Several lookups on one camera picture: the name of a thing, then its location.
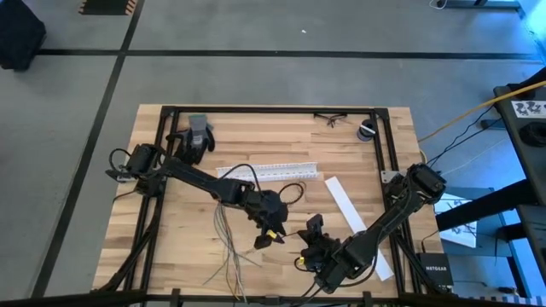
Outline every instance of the netgear logo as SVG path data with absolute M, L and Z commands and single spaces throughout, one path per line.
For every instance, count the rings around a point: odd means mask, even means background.
M 446 271 L 447 267 L 427 266 L 427 270 Z

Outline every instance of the glove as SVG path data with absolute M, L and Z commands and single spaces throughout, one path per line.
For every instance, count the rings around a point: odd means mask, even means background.
M 166 139 L 170 142 L 180 139 L 174 156 L 186 164 L 198 165 L 203 159 L 205 150 L 212 152 L 216 147 L 211 129 L 212 127 L 206 122 L 206 115 L 191 115 L 189 129 L 172 133 Z

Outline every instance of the white ruler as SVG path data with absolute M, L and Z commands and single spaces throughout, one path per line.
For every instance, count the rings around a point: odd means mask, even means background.
M 338 207 L 347 220 L 347 223 L 349 223 L 352 232 L 357 233 L 358 231 L 366 230 L 364 221 L 360 218 L 360 215 L 358 215 L 357 209 L 355 209 L 355 206 L 352 204 L 349 196 L 347 196 L 347 193 L 341 186 L 338 178 L 331 177 L 326 181 L 326 186 L 334 197 L 335 202 L 338 204 Z M 386 261 L 385 256 L 383 256 L 381 250 L 377 251 L 377 265 L 375 266 L 375 273 L 377 273 L 381 281 L 384 281 L 393 275 L 391 267 Z
M 317 178 L 317 163 L 286 163 L 274 165 L 251 165 L 256 171 L 256 176 L 260 182 L 283 181 L 292 179 Z M 221 177 L 232 167 L 218 167 L 218 176 Z M 250 168 L 241 166 L 232 171 L 226 178 L 240 179 L 253 182 L 254 176 Z

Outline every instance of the yellow tag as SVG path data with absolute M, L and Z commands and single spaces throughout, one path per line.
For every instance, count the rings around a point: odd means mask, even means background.
M 276 239 L 276 233 L 271 230 L 267 230 L 267 235 L 273 239 Z

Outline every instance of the tape roll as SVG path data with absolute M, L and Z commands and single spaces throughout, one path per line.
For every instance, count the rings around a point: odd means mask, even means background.
M 361 126 L 357 130 L 357 137 L 360 141 L 367 142 L 374 138 L 377 127 L 374 125 L 374 122 L 371 119 L 364 120 Z

